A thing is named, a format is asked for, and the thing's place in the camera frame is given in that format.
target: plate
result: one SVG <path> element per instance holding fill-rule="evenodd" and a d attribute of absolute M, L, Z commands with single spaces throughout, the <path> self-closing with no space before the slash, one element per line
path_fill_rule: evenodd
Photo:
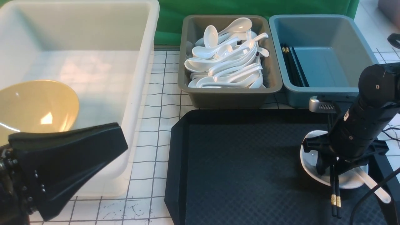
<path fill-rule="evenodd" d="M 306 135 L 305 138 L 316 137 L 326 133 L 327 131 L 311 131 Z M 326 169 L 324 175 L 319 175 L 315 167 L 315 165 L 317 164 L 317 158 L 317 151 L 311 150 L 309 153 L 305 153 L 303 145 L 301 145 L 300 160 L 303 169 L 308 175 L 310 175 L 318 182 L 330 186 L 329 168 Z M 360 168 L 368 174 L 368 165 L 362 166 Z M 356 174 L 356 172 L 354 172 L 353 170 L 349 170 L 339 176 L 339 184 L 340 188 L 342 189 L 354 189 L 362 186 L 364 184 L 364 181 Z"/>

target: chopsticks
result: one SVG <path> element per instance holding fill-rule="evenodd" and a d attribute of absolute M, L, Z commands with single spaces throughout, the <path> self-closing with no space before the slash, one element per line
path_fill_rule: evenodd
<path fill-rule="evenodd" d="M 290 48 L 286 44 L 281 44 L 281 48 L 290 82 L 298 87 L 309 87 L 294 47 Z"/>
<path fill-rule="evenodd" d="M 329 167 L 330 174 L 330 203 L 332 206 L 332 216 L 338 219 L 341 218 L 341 199 L 340 199 L 340 186 L 339 186 L 339 174 L 335 172 L 335 165 L 331 165 Z"/>

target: label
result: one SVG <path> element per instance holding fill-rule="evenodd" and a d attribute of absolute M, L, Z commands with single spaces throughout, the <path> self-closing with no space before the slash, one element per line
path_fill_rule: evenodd
<path fill-rule="evenodd" d="M 349 118 L 349 110 L 347 110 L 346 114 L 344 115 L 344 121 L 346 121 L 347 118 Z"/>

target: gray bin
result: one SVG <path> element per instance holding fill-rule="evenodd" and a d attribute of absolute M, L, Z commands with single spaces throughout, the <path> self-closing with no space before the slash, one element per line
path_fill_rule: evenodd
<path fill-rule="evenodd" d="M 378 63 L 354 21 L 341 15 L 277 15 L 269 19 L 288 103 L 308 108 L 310 97 L 358 94 L 358 79 Z M 294 47 L 310 87 L 290 83 L 280 44 Z"/>
<path fill-rule="evenodd" d="M 183 21 L 182 39 L 180 44 L 178 86 L 189 94 L 192 103 L 197 108 L 258 108 L 268 95 L 278 92 L 283 84 L 279 71 L 278 59 L 272 38 L 259 41 L 261 47 L 270 51 L 270 56 L 263 61 L 263 75 L 265 88 L 189 88 L 190 71 L 184 62 L 192 57 L 194 43 L 203 37 L 204 30 L 208 25 L 214 25 L 218 31 L 223 30 L 232 21 L 240 17 L 249 18 L 252 23 L 252 31 L 257 34 L 266 32 L 271 34 L 268 21 L 261 16 L 248 15 L 191 15 Z"/>

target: black mount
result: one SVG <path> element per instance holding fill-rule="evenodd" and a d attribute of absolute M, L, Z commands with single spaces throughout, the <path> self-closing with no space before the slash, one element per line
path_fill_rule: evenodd
<path fill-rule="evenodd" d="M 15 133 L 0 147 L 0 225 L 56 217 L 97 172 L 128 149 L 117 123 L 74 131 Z"/>

